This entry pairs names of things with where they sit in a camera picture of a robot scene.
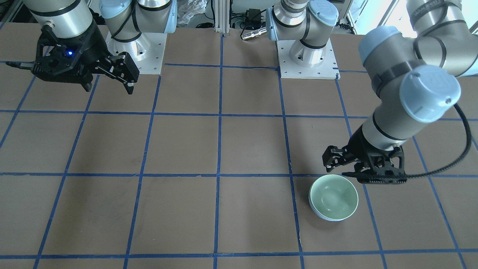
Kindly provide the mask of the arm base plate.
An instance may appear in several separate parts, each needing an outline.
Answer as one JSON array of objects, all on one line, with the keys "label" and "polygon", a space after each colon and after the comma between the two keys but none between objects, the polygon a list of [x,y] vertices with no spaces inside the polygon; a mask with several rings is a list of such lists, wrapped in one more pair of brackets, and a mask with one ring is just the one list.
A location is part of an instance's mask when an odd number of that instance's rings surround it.
[{"label": "arm base plate", "polygon": [[111,33],[108,33],[105,41],[113,55],[129,53],[141,75],[160,75],[167,36],[164,33],[142,33],[137,40],[122,43],[112,39]]},{"label": "arm base plate", "polygon": [[319,49],[299,40],[277,41],[280,76],[289,79],[339,80],[341,78],[332,42]]}]

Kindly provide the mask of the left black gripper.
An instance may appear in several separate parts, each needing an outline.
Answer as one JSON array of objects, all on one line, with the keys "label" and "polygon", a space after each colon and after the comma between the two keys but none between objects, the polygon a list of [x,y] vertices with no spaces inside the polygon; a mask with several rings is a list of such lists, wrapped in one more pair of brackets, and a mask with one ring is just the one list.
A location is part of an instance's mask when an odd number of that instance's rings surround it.
[{"label": "left black gripper", "polygon": [[357,179],[360,184],[399,185],[407,183],[404,170],[404,151],[401,145],[382,150],[370,144],[360,126],[348,142],[348,147],[329,145],[322,155],[326,168],[336,168],[356,162],[353,172],[342,176]]}]

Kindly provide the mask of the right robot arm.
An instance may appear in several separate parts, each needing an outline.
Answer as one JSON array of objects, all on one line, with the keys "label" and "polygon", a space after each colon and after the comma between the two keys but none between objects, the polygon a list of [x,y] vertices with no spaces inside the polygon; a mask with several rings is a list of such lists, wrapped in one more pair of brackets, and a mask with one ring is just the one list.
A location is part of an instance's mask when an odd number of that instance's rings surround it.
[{"label": "right robot arm", "polygon": [[176,0],[101,0],[101,17],[109,29],[106,40],[83,0],[25,0],[41,25],[35,60],[10,63],[43,81],[92,89],[94,74],[119,81],[128,94],[141,73],[156,72],[147,61],[162,63],[157,36],[176,30]]}]

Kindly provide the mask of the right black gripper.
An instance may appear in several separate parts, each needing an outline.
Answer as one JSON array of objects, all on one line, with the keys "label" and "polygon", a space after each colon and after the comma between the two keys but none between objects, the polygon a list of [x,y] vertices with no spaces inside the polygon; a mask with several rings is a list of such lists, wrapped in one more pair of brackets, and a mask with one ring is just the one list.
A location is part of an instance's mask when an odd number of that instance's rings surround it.
[{"label": "right black gripper", "polygon": [[133,94],[140,75],[128,52],[109,53],[97,24],[71,38],[60,38],[44,25],[31,72],[43,81],[78,83],[86,92],[92,90],[93,74],[104,74],[121,82],[127,94]]}]

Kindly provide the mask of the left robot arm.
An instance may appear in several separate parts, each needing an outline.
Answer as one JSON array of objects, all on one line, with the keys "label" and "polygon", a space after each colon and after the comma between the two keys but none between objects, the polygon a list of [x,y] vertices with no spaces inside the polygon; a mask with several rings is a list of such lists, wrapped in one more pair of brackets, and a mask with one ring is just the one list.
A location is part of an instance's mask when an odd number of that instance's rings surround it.
[{"label": "left robot arm", "polygon": [[[457,78],[477,74],[477,35],[468,29],[462,2],[408,0],[406,8],[415,38],[404,37],[395,26],[381,25],[358,45],[381,105],[347,145],[326,148],[322,160],[327,172],[354,163],[354,171],[344,176],[362,184],[402,184],[449,170],[471,149],[471,128],[457,104],[461,97]],[[402,145],[451,107],[465,127],[463,153],[437,170],[406,174]]]}]

